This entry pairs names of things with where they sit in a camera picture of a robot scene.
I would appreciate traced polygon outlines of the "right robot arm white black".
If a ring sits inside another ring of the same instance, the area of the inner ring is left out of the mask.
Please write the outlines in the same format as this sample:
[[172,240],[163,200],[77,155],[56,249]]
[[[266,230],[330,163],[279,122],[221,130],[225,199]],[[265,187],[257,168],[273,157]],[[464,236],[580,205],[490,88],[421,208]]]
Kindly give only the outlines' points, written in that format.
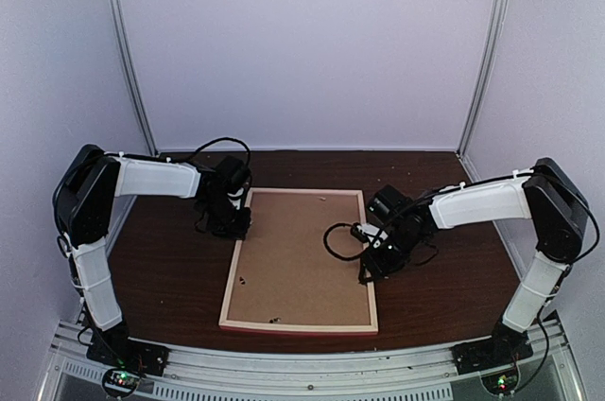
[[498,321],[504,329],[485,343],[485,357],[497,365],[520,350],[519,334],[555,297],[563,276],[589,253],[586,228],[596,224],[588,201],[551,158],[508,175],[430,190],[416,199],[386,185],[367,209],[378,223],[356,223],[351,233],[366,246],[361,260],[371,281],[400,270],[411,252],[438,232],[488,222],[532,225],[535,253]]

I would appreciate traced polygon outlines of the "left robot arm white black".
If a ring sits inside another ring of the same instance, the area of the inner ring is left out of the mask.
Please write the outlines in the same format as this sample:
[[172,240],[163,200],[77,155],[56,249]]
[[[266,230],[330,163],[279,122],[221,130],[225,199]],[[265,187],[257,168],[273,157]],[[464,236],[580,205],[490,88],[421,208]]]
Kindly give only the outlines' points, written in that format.
[[124,321],[106,255],[112,207],[127,196],[161,196],[192,200],[200,214],[201,233],[240,240],[251,225],[245,198],[251,186],[251,160],[225,156],[204,166],[193,156],[154,158],[107,152],[83,146],[61,178],[53,197],[58,242],[69,260],[74,286],[94,327],[108,331],[98,343],[100,353],[116,367],[130,365],[136,348],[112,330]]

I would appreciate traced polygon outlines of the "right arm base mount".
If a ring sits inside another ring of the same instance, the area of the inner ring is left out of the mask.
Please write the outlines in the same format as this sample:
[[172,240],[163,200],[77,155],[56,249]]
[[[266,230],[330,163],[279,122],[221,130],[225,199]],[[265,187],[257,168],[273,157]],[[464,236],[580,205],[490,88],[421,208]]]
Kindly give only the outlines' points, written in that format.
[[511,365],[533,356],[527,331],[518,332],[503,323],[497,323],[488,338],[466,341],[451,350],[459,375]]

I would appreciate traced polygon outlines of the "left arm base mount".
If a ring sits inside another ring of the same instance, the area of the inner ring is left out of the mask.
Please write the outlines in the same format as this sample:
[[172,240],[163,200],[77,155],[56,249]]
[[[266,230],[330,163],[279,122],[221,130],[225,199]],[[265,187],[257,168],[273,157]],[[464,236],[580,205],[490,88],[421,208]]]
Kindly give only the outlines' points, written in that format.
[[102,331],[93,326],[86,357],[131,373],[162,376],[169,349],[160,344],[132,340],[126,322]]

